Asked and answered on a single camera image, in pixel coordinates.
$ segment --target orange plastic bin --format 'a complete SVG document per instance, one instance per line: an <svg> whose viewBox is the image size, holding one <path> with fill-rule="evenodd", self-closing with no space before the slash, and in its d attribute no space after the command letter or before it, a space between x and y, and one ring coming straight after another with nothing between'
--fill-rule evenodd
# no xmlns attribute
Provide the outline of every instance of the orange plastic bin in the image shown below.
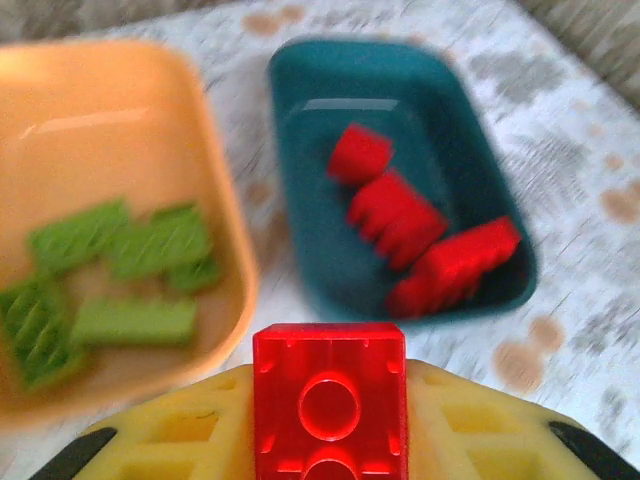
<svg viewBox="0 0 640 480"><path fill-rule="evenodd" d="M142 217L196 201L223 272L197 296L188 347L99 348L53 389L22 390L3 340L0 428L160 393L220 365L247 331L258 274L194 70L138 41L18 46L0 50L0 91L0 290L32 273L30 231L122 197ZM98 267L65 282L75 299L113 288Z"/></svg>

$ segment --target dark green plastic bin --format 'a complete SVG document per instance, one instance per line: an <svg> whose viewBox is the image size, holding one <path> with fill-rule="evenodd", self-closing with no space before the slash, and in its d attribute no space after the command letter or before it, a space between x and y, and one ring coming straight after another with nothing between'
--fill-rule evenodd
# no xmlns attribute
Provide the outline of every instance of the dark green plastic bin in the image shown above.
<svg viewBox="0 0 640 480"><path fill-rule="evenodd" d="M393 140L391 166L449 218L447 235L501 215L522 234L516 254L484 277L471 301L418 321L495 314L529 299L537 282L530 238L462 85L437 55L408 45L309 39L276 52L269 74L298 266L324 319L389 320L384 299L407 274L386 268L346 223L353 192L327 176L351 122Z"/></svg>

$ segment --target green lego brick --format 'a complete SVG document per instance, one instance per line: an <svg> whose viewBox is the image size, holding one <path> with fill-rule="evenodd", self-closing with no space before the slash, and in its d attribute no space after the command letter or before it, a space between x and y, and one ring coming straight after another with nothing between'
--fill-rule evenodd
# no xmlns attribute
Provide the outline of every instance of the green lego brick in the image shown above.
<svg viewBox="0 0 640 480"><path fill-rule="evenodd" d="M0 292L0 318L28 390L57 384L85 365L69 342L64 297L49 278L35 277Z"/></svg>
<svg viewBox="0 0 640 480"><path fill-rule="evenodd" d="M198 211L190 208L120 230L109 256L116 278L133 279L202 260L210 252L207 226Z"/></svg>
<svg viewBox="0 0 640 480"><path fill-rule="evenodd" d="M101 253L131 217L123 200L71 215L29 236L29 246L41 270L61 272Z"/></svg>
<svg viewBox="0 0 640 480"><path fill-rule="evenodd" d="M71 331L77 344L180 345L195 326L197 303L192 299L86 301Z"/></svg>
<svg viewBox="0 0 640 480"><path fill-rule="evenodd" d="M180 265L167 272L167 281L171 288L185 292L194 292L208 287L220 278L220 268L213 257Z"/></svg>

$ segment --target patterned tablecloth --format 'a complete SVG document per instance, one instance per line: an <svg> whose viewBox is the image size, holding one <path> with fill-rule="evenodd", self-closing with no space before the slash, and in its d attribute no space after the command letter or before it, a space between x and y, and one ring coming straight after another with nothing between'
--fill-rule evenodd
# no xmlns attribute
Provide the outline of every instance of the patterned tablecloth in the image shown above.
<svg viewBox="0 0 640 480"><path fill-rule="evenodd" d="M640 467L640 121L510 0L253 1L118 28L200 66L261 262L250 334L318 321L305 304L278 187L265 66L309 33L432 46L474 97L541 262L519 310L407 329L408 356L575 417ZM251 361L250 337L223 368ZM24 479L102 411L0 443Z"/></svg>

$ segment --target red toy block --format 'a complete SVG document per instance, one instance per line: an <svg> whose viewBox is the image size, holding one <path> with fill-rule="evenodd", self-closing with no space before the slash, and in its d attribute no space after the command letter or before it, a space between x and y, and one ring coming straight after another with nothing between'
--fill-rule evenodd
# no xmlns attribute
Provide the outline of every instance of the red toy block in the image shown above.
<svg viewBox="0 0 640 480"><path fill-rule="evenodd" d="M331 155L329 175L343 185L364 185L384 173L392 156L391 140L352 123Z"/></svg>
<svg viewBox="0 0 640 480"><path fill-rule="evenodd" d="M347 222L359 226L363 239L372 242L404 210L418 204L417 193L411 186L394 171L388 171L353 197Z"/></svg>
<svg viewBox="0 0 640 480"><path fill-rule="evenodd" d="M404 269L447 231L448 222L426 201L405 210L382 232L376 252L391 257L390 266Z"/></svg>
<svg viewBox="0 0 640 480"><path fill-rule="evenodd" d="M395 318L419 317L473 297L479 278L458 280L457 283L445 284L438 283L431 275L412 275L398 282L388 295L387 310Z"/></svg>
<svg viewBox="0 0 640 480"><path fill-rule="evenodd" d="M433 245L414 266L439 282L479 277L506 262L520 243L520 233L508 217L474 227Z"/></svg>
<svg viewBox="0 0 640 480"><path fill-rule="evenodd" d="M256 480L407 480L396 326L273 325L253 355Z"/></svg>

